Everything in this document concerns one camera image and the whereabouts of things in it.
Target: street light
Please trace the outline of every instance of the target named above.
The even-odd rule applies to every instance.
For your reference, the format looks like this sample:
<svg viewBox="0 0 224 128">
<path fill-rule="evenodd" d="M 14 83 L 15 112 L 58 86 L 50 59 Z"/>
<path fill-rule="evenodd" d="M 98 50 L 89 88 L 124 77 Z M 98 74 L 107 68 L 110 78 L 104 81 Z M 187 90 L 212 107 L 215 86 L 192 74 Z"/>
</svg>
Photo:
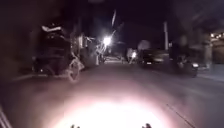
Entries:
<svg viewBox="0 0 224 128">
<path fill-rule="evenodd" d="M 104 44 L 105 46 L 110 45 L 110 44 L 111 44 L 111 37 L 110 37 L 110 36 L 106 36 L 106 37 L 104 37 L 104 39 L 103 39 L 103 44 Z"/>
</svg>

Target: power pole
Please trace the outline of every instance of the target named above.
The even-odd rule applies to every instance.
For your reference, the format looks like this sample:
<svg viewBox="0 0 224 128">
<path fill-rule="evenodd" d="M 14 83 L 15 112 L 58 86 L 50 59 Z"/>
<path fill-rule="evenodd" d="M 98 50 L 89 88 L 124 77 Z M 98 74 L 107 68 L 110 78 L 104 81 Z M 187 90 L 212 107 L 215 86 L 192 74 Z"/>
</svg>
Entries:
<svg viewBox="0 0 224 128">
<path fill-rule="evenodd" d="M 168 50 L 169 49 L 169 38 L 168 38 L 167 22 L 164 22 L 163 26 L 164 26 L 164 34 L 165 34 L 165 50 Z"/>
</svg>

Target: asphalt road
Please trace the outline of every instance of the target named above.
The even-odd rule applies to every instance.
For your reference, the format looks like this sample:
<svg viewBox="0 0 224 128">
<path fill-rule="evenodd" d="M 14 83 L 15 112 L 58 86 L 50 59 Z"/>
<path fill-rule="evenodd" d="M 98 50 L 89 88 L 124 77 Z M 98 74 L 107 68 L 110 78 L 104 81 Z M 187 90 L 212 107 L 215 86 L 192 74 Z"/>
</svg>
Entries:
<svg viewBox="0 0 224 128">
<path fill-rule="evenodd" d="M 5 85 L 13 128 L 223 128 L 224 83 L 107 64 L 80 81 L 35 77 Z"/>
</svg>

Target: bright light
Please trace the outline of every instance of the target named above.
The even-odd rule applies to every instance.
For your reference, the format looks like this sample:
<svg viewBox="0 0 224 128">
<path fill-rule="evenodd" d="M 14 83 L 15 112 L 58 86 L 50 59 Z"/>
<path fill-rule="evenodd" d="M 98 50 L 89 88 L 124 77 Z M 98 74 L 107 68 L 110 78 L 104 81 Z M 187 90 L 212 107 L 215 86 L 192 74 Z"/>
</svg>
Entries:
<svg viewBox="0 0 224 128">
<path fill-rule="evenodd" d="M 215 37 L 215 35 L 212 33 L 211 35 L 210 35 L 212 38 L 214 38 Z"/>
<path fill-rule="evenodd" d="M 111 44 L 111 37 L 110 36 L 104 37 L 103 43 L 104 43 L 105 46 L 110 45 Z"/>
<path fill-rule="evenodd" d="M 133 52 L 132 55 L 131 55 L 132 58 L 135 58 L 136 56 L 137 56 L 136 52 Z"/>
<path fill-rule="evenodd" d="M 199 65 L 197 63 L 193 63 L 193 67 L 198 67 Z"/>
<path fill-rule="evenodd" d="M 144 106 L 133 103 L 102 102 L 79 109 L 65 122 L 59 122 L 56 128 L 63 128 L 65 123 L 81 128 L 141 128 L 150 123 L 153 128 L 165 128 L 164 123 Z"/>
</svg>

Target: sidewalk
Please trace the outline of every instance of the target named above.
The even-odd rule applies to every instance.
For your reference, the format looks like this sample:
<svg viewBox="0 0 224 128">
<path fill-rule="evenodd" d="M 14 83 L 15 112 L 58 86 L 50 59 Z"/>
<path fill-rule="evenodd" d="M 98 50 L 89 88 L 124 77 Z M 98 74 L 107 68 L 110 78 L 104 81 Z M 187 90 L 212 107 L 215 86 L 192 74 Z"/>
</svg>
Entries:
<svg viewBox="0 0 224 128">
<path fill-rule="evenodd" d="M 224 64 L 214 64 L 210 70 L 199 71 L 198 77 L 224 82 Z"/>
</svg>

